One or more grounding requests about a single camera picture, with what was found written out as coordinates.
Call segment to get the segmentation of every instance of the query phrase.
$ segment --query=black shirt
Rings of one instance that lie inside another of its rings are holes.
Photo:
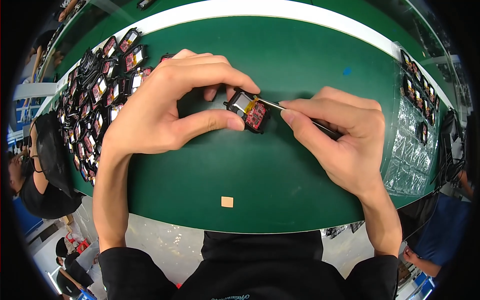
[[[55,29],[47,30],[42,33],[36,40],[33,45],[35,51],[38,49],[39,46],[42,46],[42,51],[47,50],[47,45],[52,39],[53,34],[55,33]]]
[[[398,259],[392,255],[358,263],[347,279],[314,259],[219,262],[205,260],[180,289],[150,256],[111,248],[99,263],[108,299],[394,299]]]
[[[43,195],[40,194],[33,180],[33,169],[26,175],[25,182],[20,189],[20,198],[32,215],[43,219],[58,219],[73,213],[82,204],[80,196],[74,199],[70,198],[50,183]]]

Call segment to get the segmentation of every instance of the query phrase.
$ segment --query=pile of watch frames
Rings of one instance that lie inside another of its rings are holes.
[[[400,64],[405,70],[402,78],[402,94],[424,117],[424,120],[417,126],[417,136],[423,144],[426,144],[427,122],[431,126],[435,125],[440,99],[433,86],[421,73],[416,62],[404,50],[400,50],[400,55]]]
[[[63,142],[77,171],[93,186],[107,127],[154,69],[143,66],[146,45],[140,38],[141,32],[131,28],[120,41],[111,36],[103,48],[87,49],[57,102]]]

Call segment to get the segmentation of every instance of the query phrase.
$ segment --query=worker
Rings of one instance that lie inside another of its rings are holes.
[[[108,299],[394,299],[402,230],[380,175],[384,116],[376,101],[330,87],[312,99],[280,105],[287,108],[281,117],[318,159],[318,168],[361,203],[374,257],[359,262],[346,279],[321,261],[318,230],[270,235],[206,231],[204,260],[179,289],[147,253],[126,247],[127,169],[132,154],[177,150],[211,130],[244,129],[243,120],[224,109],[178,117],[176,102],[187,92],[206,86],[204,98],[211,101],[222,83],[228,98],[234,94],[233,86],[260,93],[252,79],[225,57],[184,49],[153,70],[105,133],[93,215]],[[309,117],[325,120],[344,136],[330,139]]]
[[[35,80],[35,74],[36,71],[40,65],[40,61],[42,59],[42,56],[44,55],[45,51],[47,50],[48,43],[52,39],[53,35],[55,34],[55,29],[52,30],[47,30],[43,32],[36,40],[33,45],[33,47],[30,49],[30,52],[28,53],[28,57],[25,60],[25,66],[30,62],[32,56],[36,54],[35,58],[35,63],[33,65],[32,69],[32,81],[34,82]],[[63,59],[63,55],[60,53],[60,51],[56,51],[53,53],[53,65],[54,67],[58,67],[58,65],[61,63]]]
[[[439,193],[418,241],[404,249],[403,258],[433,277],[435,284],[441,282],[462,241],[471,207],[470,201]]]
[[[29,158],[22,161],[20,156],[9,160],[10,188],[14,196],[20,199],[29,213],[44,219],[58,219],[73,213],[82,204],[82,195],[76,193],[70,198],[53,186],[42,171],[36,148],[37,125],[33,120],[30,138]]]

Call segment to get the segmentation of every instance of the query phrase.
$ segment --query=concrete floor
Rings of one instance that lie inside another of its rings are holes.
[[[92,217],[92,198],[84,197],[83,205],[73,213],[83,235],[89,240],[97,238]],[[204,232],[130,214],[126,242],[128,247],[148,253],[172,282],[183,283],[202,261]],[[334,239],[323,239],[323,261],[335,266],[347,277],[356,263],[373,257],[365,225],[353,234],[348,228]]]

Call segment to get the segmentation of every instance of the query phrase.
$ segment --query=finger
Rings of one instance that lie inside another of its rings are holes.
[[[310,118],[341,126],[355,137],[363,137],[372,130],[384,131],[385,128],[384,116],[379,110],[358,108],[332,99],[296,99],[279,104]]]
[[[189,66],[189,65],[199,65],[199,64],[218,63],[218,62],[223,62],[230,65],[230,62],[223,55],[203,55],[203,56],[196,55],[195,57],[192,57],[192,58],[188,57],[185,59],[165,60],[161,63],[161,67],[166,67],[169,65]]]
[[[192,138],[208,131],[228,128],[242,131],[245,123],[237,114],[225,109],[209,109],[172,123],[172,130],[178,137],[178,146],[183,146]]]
[[[182,49],[177,54],[175,54],[172,57],[172,59],[184,59],[184,58],[187,58],[187,57],[192,56],[192,55],[196,55],[196,53],[193,52],[193,51],[190,51],[188,49]]]
[[[204,89],[204,99],[206,101],[212,101],[213,98],[215,98],[216,92],[219,87],[220,87],[220,84],[206,86]]]
[[[372,99],[361,98],[329,86],[323,87],[312,99],[328,98],[358,108],[377,109],[382,111],[380,104]]]
[[[260,93],[260,88],[249,76],[222,62],[176,66],[164,75],[176,82],[182,93],[187,93],[195,87],[221,83],[238,86],[252,94]]]
[[[201,54],[194,54],[194,55],[191,55],[191,56],[187,56],[187,57],[183,57],[182,59],[191,59],[191,58],[195,58],[195,57],[202,57],[202,56],[212,56],[213,54],[212,53],[201,53]]]
[[[305,146],[310,152],[317,154],[319,152],[336,152],[338,143],[321,132],[310,118],[304,114],[291,109],[285,109],[280,112],[282,119],[293,130],[295,138]]]
[[[230,99],[232,99],[233,95],[235,95],[236,93],[235,87],[231,85],[227,85],[226,91],[227,91],[227,101],[230,101]]]

